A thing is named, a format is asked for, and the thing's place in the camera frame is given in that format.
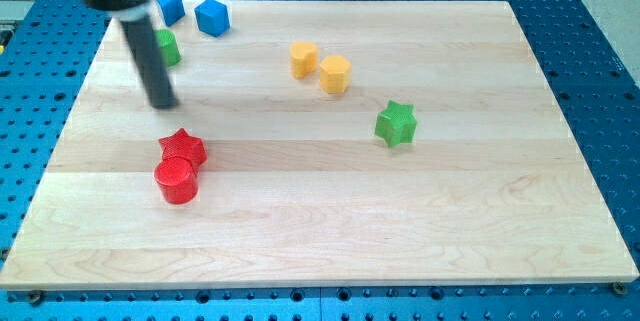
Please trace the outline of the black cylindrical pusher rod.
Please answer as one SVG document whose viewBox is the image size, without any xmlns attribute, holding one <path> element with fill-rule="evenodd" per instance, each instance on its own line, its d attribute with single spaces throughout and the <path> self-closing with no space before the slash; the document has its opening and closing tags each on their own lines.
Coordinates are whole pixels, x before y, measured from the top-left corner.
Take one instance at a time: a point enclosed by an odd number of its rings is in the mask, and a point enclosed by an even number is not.
<svg viewBox="0 0 640 321">
<path fill-rule="evenodd" d="M 155 109 L 173 108 L 177 99 L 150 17 L 144 15 L 120 24 L 149 104 Z"/>
</svg>

